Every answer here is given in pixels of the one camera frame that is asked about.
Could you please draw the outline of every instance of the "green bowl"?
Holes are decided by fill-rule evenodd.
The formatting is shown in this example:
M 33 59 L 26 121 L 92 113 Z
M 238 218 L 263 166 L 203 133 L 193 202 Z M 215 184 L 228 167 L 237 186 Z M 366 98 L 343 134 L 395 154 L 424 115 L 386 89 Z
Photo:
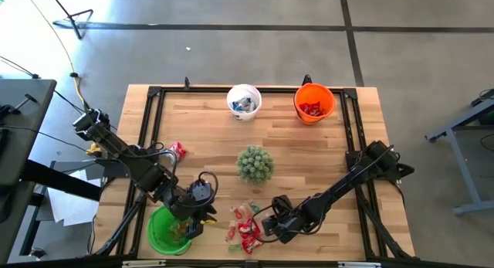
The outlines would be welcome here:
M 170 228 L 179 222 L 165 207 L 161 206 L 151 214 L 147 223 L 147 239 L 151 247 L 164 255 L 181 255 L 191 246 L 190 239 L 175 240 Z

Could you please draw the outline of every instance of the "white paper cup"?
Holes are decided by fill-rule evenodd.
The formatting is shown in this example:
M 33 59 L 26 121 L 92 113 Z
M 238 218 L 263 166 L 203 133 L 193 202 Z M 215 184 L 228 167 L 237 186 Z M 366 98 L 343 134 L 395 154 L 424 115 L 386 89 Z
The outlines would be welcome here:
M 250 97 L 250 99 L 256 105 L 256 109 L 250 113 L 239 113 L 238 111 L 233 110 L 232 108 L 232 102 L 241 100 L 244 97 Z M 251 121 L 255 118 L 257 112 L 261 108 L 262 105 L 261 93 L 255 87 L 248 84 L 236 85 L 228 92 L 228 95 L 226 96 L 226 103 L 228 104 L 228 108 L 230 109 L 230 111 L 233 114 L 233 117 L 236 120 L 242 122 Z

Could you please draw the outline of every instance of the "candy wrapper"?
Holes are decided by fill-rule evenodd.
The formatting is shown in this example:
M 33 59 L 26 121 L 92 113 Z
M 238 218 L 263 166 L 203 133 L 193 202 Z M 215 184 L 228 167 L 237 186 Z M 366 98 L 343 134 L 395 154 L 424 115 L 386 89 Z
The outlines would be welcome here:
M 257 241 L 254 236 L 249 236 L 246 239 L 242 240 L 242 249 L 248 254 L 252 254 L 252 251 L 255 248 L 258 248 L 262 245 L 260 241 Z
M 239 113 L 250 113 L 256 109 L 255 102 L 250 97 L 232 102 L 232 109 Z
M 243 239 L 248 238 L 252 234 L 259 236 L 259 234 L 261 233 L 261 229 L 259 229 L 259 227 L 257 226 L 257 222 L 255 222 L 255 220 L 252 218 L 248 219 L 247 222 L 245 222 L 245 223 L 239 222 L 238 227 L 239 227 L 240 236 Z
M 173 152 L 177 159 L 177 162 L 179 162 L 187 154 L 187 151 L 182 148 L 182 144 L 179 141 L 175 141 L 173 144 L 171 144 L 168 150 Z M 169 157 L 172 163 L 175 160 L 171 155 L 165 154 L 165 156 Z
M 229 253 L 236 253 L 240 250 L 242 250 L 242 244 L 232 244 L 232 245 L 228 246 L 228 252 Z
M 191 220 L 177 221 L 170 227 L 170 235 L 176 243 L 181 243 L 185 238 L 187 227 L 191 224 Z
M 237 208 L 237 207 L 231 207 L 230 208 L 230 212 L 233 212 L 233 214 L 235 215 L 235 218 L 237 220 L 242 221 L 243 215 L 242 215 L 242 212 L 240 211 L 239 208 Z
M 317 103 L 302 103 L 299 107 L 304 113 L 313 117 L 320 117 L 324 114 L 324 109 L 320 108 L 319 101 Z
M 235 231 L 237 229 L 237 222 L 236 221 L 231 221 L 230 226 L 228 228 L 228 233 L 225 236 L 225 241 L 232 241 L 233 237 L 235 237 Z
M 252 209 L 252 211 L 254 213 L 257 213 L 257 212 L 261 211 L 261 209 L 257 205 L 254 204 L 254 201 L 253 200 L 249 199 L 249 201 L 247 202 L 247 204 L 250 206 L 250 208 Z
M 247 203 L 243 203 L 242 205 L 240 205 L 239 210 L 244 216 L 244 218 L 246 219 L 252 218 L 253 215 L 252 210 L 250 209 L 250 206 Z

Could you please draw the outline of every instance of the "artificial plant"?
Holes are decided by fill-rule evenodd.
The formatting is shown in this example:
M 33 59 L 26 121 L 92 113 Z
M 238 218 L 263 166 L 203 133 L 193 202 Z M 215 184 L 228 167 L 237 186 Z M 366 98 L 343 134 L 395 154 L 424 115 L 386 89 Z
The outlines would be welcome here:
M 243 181 L 260 185 L 271 179 L 275 165 L 268 151 L 255 145 L 239 153 L 238 173 Z

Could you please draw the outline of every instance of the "small white object on floor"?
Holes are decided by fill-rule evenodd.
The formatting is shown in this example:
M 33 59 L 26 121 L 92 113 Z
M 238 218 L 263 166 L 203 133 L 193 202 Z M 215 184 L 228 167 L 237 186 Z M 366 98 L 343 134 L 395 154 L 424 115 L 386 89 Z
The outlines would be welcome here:
M 87 180 L 86 170 L 73 172 L 69 176 L 101 187 L 101 180 Z M 52 205 L 53 218 L 55 219 L 55 222 L 63 220 L 64 226 L 92 222 L 93 217 L 98 211 L 99 202 L 95 202 L 87 198 L 81 198 L 77 195 L 67 194 L 63 191 L 52 188 L 48 188 L 48 195 Z

